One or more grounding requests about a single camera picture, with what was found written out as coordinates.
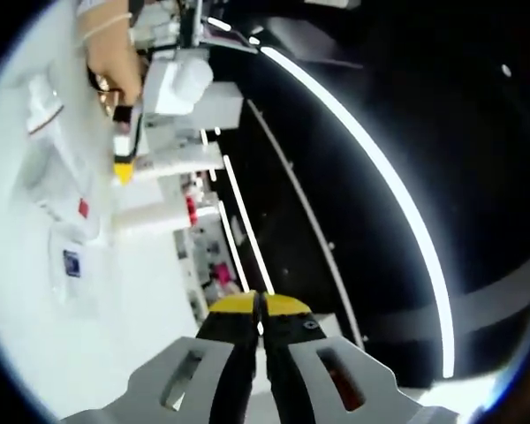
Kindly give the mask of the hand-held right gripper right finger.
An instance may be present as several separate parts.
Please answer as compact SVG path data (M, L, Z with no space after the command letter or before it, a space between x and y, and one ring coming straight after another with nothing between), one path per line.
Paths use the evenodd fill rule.
M310 308L261 295L267 376L283 423L454 423L455 412L423 406L393 372L344 337L328 337Z

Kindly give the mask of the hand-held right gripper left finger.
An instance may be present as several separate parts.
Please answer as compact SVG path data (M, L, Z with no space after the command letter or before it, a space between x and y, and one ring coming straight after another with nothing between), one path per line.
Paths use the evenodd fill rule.
M258 344L259 295L219 299L195 337L181 337L132 372L125 393L67 423L241 423Z

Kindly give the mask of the person's left hand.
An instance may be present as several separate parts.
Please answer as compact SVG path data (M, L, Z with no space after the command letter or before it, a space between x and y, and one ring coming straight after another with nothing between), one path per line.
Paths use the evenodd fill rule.
M124 105L132 106L140 99L140 60L126 21L114 23L87 39L87 64L121 90Z

